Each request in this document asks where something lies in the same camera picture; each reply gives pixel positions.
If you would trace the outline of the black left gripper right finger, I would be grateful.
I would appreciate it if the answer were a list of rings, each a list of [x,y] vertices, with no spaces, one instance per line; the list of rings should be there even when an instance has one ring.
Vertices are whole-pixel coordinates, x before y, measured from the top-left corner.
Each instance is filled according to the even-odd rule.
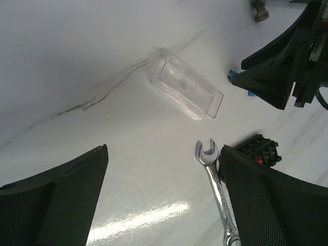
[[[327,245],[327,188],[224,146],[219,158],[242,245]]]

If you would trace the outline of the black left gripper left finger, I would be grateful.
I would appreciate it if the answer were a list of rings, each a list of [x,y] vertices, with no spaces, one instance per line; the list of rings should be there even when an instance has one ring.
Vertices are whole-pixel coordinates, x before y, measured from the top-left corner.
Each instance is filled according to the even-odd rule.
[[[86,245],[108,166],[98,146],[1,187],[1,245]]]

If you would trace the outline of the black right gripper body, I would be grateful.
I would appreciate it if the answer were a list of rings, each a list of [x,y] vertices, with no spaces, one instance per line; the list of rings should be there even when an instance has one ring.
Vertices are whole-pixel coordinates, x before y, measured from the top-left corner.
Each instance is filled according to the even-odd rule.
[[[309,1],[293,25],[304,31],[292,93],[294,106],[303,108],[327,87],[327,1]]]

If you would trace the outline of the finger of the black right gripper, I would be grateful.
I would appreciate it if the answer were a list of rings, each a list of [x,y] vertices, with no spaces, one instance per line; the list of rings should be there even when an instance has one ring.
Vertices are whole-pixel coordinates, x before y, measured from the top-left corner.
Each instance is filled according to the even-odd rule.
[[[293,84],[293,65],[267,61],[233,76],[232,84],[251,91],[272,105],[284,110]]]
[[[300,40],[305,45],[315,42],[323,15],[323,1],[310,1],[296,21],[280,36],[241,62],[241,69],[248,70],[277,56],[292,40],[297,31],[304,31]]]

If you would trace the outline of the black fuse box base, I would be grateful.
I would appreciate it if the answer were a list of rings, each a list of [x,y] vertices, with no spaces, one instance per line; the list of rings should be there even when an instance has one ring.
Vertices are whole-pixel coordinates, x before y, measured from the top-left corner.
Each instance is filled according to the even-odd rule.
[[[277,153],[277,147],[277,142],[264,138],[262,134],[255,134],[236,145],[234,149],[255,161],[261,159],[265,166],[273,167],[282,161],[282,157]]]

